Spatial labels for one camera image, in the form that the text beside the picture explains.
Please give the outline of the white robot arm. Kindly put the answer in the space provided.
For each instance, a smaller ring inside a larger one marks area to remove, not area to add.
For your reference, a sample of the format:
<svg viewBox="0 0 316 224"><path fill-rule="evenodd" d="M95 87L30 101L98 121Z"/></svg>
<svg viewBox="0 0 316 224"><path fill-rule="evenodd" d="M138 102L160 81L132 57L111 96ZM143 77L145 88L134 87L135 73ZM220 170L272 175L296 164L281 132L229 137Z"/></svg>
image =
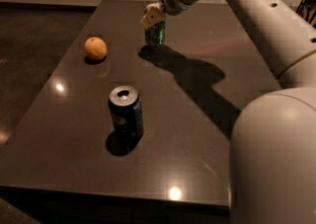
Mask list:
<svg viewBox="0 0 316 224"><path fill-rule="evenodd" d="M158 0L149 28L198 0ZM265 91L231 130L231 224L316 224L315 30L281 0L225 0L257 50L241 72Z"/></svg>

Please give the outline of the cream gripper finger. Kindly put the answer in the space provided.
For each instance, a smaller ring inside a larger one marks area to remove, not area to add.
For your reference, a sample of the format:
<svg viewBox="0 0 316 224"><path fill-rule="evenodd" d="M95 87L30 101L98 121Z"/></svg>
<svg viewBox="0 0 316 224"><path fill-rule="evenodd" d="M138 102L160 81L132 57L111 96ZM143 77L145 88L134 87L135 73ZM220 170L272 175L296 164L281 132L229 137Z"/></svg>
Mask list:
<svg viewBox="0 0 316 224"><path fill-rule="evenodd" d="M149 15L144 15L140 23L145 29L149 29L150 27L155 25L155 21L156 21L155 16L153 14L149 14Z"/></svg>

